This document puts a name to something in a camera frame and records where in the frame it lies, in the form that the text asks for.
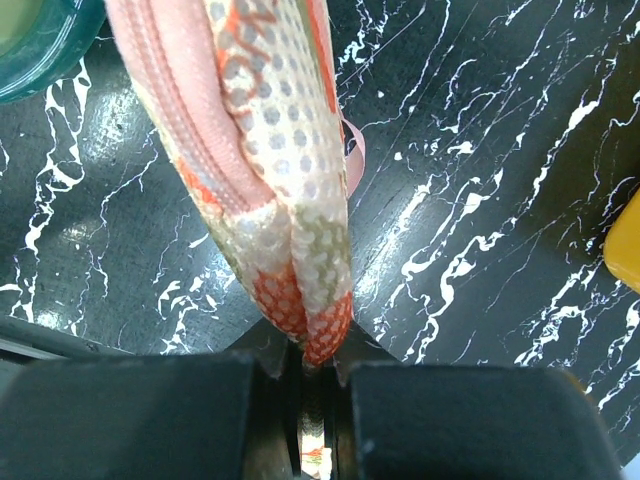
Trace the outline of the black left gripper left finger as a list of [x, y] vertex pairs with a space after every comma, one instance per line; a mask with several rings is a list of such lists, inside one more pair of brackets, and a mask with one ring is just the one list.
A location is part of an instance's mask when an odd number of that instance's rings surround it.
[[290, 479], [299, 373], [266, 321], [219, 353], [35, 362], [1, 398], [1, 475]]

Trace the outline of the floral mesh laundry bag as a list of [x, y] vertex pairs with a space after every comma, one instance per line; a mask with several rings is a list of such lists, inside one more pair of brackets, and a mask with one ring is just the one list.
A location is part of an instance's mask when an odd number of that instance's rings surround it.
[[323, 1], [110, 1], [132, 86], [235, 277], [312, 368], [353, 319], [365, 165]]

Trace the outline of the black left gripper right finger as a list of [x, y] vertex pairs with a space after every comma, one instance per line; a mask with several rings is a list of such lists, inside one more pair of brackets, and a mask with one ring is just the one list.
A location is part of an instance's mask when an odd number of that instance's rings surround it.
[[562, 369], [405, 365], [353, 325], [334, 357], [336, 479], [618, 479], [604, 423]]

